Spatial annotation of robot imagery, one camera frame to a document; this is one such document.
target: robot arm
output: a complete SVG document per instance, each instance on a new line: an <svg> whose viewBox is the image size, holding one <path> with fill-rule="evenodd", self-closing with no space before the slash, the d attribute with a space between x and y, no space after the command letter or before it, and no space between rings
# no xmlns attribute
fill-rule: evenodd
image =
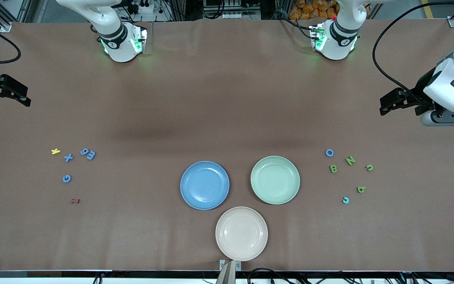
<svg viewBox="0 0 454 284"><path fill-rule="evenodd" d="M145 48L147 32L132 23L122 23L111 7L121 0L57 0L85 17L101 37L104 51L117 62L127 62Z"/></svg>
<svg viewBox="0 0 454 284"><path fill-rule="evenodd" d="M338 0L341 10L336 20L326 20L311 31L313 48L328 59L341 60L355 48L358 32L367 18L364 3L385 3L393 0Z"/></svg>
<svg viewBox="0 0 454 284"><path fill-rule="evenodd" d="M416 106L425 126L454 125L454 51L422 76L411 92L396 88L380 99L381 115Z"/></svg>

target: green plate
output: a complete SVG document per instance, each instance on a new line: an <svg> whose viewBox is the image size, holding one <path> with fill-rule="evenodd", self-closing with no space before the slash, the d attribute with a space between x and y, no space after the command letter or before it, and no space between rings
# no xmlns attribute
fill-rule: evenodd
<svg viewBox="0 0 454 284"><path fill-rule="evenodd" d="M253 191L261 200L283 204L297 194L301 178L292 162L280 156L269 156L255 164L251 182Z"/></svg>

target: green led light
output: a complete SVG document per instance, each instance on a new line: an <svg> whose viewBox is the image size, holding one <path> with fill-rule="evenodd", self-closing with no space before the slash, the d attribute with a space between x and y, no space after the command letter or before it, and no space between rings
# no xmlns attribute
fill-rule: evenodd
<svg viewBox="0 0 454 284"><path fill-rule="evenodd" d="M325 45L325 42L327 41L327 35L324 34L323 37L316 43L316 49L317 50L322 50L323 45Z"/></svg>
<svg viewBox="0 0 454 284"><path fill-rule="evenodd" d="M136 52L141 52L141 43L137 39L131 40L131 43L133 44L134 50Z"/></svg>
<svg viewBox="0 0 454 284"><path fill-rule="evenodd" d="M106 49L106 45L104 45L104 42L101 40L102 47L104 48L104 52L108 53L108 50Z"/></svg>
<svg viewBox="0 0 454 284"><path fill-rule="evenodd" d="M355 37L352 43L352 47L350 48L350 51L352 51L355 48L355 43L357 42L358 36Z"/></svg>

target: blue plate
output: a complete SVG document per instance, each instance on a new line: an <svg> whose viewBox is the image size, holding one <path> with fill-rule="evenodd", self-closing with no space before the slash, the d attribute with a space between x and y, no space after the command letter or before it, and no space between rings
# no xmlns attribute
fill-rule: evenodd
<svg viewBox="0 0 454 284"><path fill-rule="evenodd" d="M213 209L227 197L229 177L217 163L197 162L183 173L180 191L185 202L193 208Z"/></svg>

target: white plate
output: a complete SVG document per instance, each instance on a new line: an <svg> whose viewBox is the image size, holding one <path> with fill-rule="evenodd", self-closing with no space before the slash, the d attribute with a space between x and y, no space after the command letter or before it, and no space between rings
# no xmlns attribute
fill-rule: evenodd
<svg viewBox="0 0 454 284"><path fill-rule="evenodd" d="M248 207L227 210L216 223L216 244L233 260L252 260L267 244L267 225L264 218Z"/></svg>

